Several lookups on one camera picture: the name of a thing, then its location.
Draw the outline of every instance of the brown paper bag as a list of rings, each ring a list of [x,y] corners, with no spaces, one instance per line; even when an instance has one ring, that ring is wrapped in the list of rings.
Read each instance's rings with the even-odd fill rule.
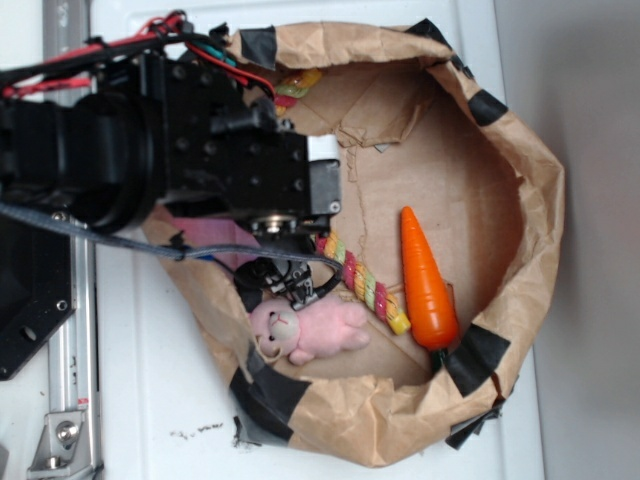
[[[300,133],[338,136],[344,203],[333,227],[402,297],[399,212],[412,206],[453,286],[463,332],[433,378],[427,352],[373,314],[364,350],[267,365],[225,274],[163,261],[251,439],[383,466],[500,405],[551,301],[564,213],[558,161],[430,22],[408,32],[340,23],[244,31],[231,50],[277,65],[261,70],[274,84],[292,69],[325,69],[287,115]],[[381,153],[380,144],[390,145]],[[176,231],[162,215],[144,229],[155,243]],[[344,287],[336,294],[357,301]]]

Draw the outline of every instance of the black tape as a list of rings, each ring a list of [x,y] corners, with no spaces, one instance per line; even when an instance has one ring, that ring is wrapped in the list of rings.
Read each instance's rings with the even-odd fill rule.
[[[491,125],[509,111],[504,103],[486,90],[480,90],[471,97],[469,109],[476,123],[481,127]]]
[[[460,450],[460,447],[464,445],[464,443],[469,440],[469,437],[472,434],[480,435],[480,431],[484,426],[484,422],[487,420],[493,420],[500,417],[502,414],[502,405],[504,401],[500,402],[498,405],[493,407],[487,413],[483,413],[482,415],[478,415],[466,422],[459,423],[451,427],[451,435],[446,438],[445,442],[451,448],[455,448],[456,450]]]
[[[471,325],[460,346],[444,364],[463,397],[476,391],[496,370],[511,342],[477,325]]]
[[[256,443],[286,445],[293,435],[287,425],[289,419],[311,383],[276,372],[253,347],[247,369],[253,376],[253,383],[249,383],[238,369],[230,385],[246,437]]]
[[[421,37],[430,38],[432,40],[435,40],[438,43],[446,45],[451,50],[453,50],[449,42],[447,42],[446,38],[444,38],[444,35],[442,35],[442,32],[440,31],[440,29],[436,27],[435,24],[428,18],[425,18],[420,23],[416,23],[413,27],[410,27],[406,32],[413,33],[414,35],[420,35]]]
[[[413,35],[430,38],[438,43],[441,43],[442,45],[446,45],[450,50],[453,50],[453,47],[449,44],[449,42],[447,42],[447,39],[444,38],[444,35],[442,35],[440,29],[436,27],[435,24],[428,18],[425,18],[420,23],[416,23],[406,32],[412,33]],[[473,78],[471,69],[464,64],[462,59],[457,54],[451,57],[451,63],[454,67],[456,67],[457,70],[464,73],[468,78]]]
[[[240,30],[240,38],[244,58],[269,70],[276,69],[278,44],[273,26]]]

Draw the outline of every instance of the black metal plate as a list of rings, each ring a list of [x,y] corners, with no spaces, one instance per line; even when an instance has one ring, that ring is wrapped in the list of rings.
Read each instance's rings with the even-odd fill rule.
[[[73,312],[71,241],[0,217],[0,381]]]

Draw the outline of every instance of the plush toy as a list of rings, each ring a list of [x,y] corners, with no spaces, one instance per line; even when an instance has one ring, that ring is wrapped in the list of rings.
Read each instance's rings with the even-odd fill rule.
[[[285,299],[267,300],[250,318],[260,351],[273,361],[288,355],[294,365],[341,350],[358,350],[371,340],[362,330],[367,323],[366,309],[333,295],[297,312]]]

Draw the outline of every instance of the gray cable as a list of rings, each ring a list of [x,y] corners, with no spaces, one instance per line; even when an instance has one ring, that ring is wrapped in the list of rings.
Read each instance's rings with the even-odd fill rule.
[[[259,257],[277,258],[283,260],[292,260],[298,262],[322,262],[333,268],[336,273],[334,277],[320,288],[337,284],[342,277],[342,265],[330,258],[314,254],[291,253],[285,250],[273,250],[259,247],[250,247],[246,245],[209,245],[206,247],[198,247],[188,250],[178,250],[172,247],[163,247],[160,245],[151,245],[136,240],[129,240],[115,235],[104,235],[87,228],[73,225],[69,222],[60,222],[54,220],[50,215],[34,210],[28,207],[12,205],[0,202],[0,215],[26,223],[32,227],[41,228],[60,235],[75,236],[94,243],[106,245],[116,248],[127,248],[137,252],[147,253],[158,257],[170,258],[173,260],[183,260],[185,258],[199,258],[207,255],[216,255],[220,253],[244,253],[248,255],[256,255]]]

